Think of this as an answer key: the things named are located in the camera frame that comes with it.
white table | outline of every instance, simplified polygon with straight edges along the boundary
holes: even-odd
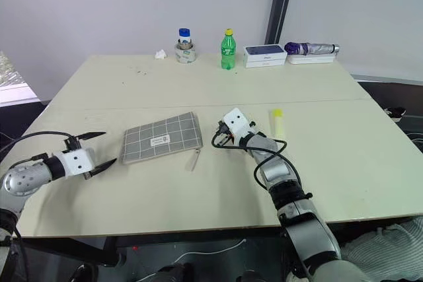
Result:
[[[269,111],[284,110],[288,147],[305,192],[327,222],[419,215],[423,156],[339,63],[231,71],[218,55],[190,65],[173,57],[93,56],[27,131],[107,131],[84,142],[99,162],[118,156],[127,128],[194,111],[204,147],[131,165],[85,181],[60,179],[26,203],[23,236],[99,236],[278,226],[270,196],[243,151],[215,149],[217,122],[233,107],[271,135]],[[60,137],[15,146],[1,164],[62,149]]]

yellow bottle cap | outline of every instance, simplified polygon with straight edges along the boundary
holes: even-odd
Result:
[[[276,108],[272,110],[272,114],[274,117],[282,117],[283,112],[282,109]]]

green soda bottle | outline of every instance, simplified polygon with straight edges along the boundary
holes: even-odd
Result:
[[[222,41],[222,69],[233,69],[235,67],[235,50],[237,44],[232,34],[232,29],[226,29],[225,38]]]

blue bottle cap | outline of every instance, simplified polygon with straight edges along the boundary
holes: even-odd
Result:
[[[179,29],[180,36],[190,36],[190,29],[181,28]]]

white wall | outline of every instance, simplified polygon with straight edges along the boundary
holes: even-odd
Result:
[[[272,0],[0,0],[0,48],[41,100],[90,54],[173,54],[179,28],[201,52],[234,29],[239,47],[264,42]]]
[[[289,41],[340,44],[353,74],[423,81],[423,0],[289,0]]]

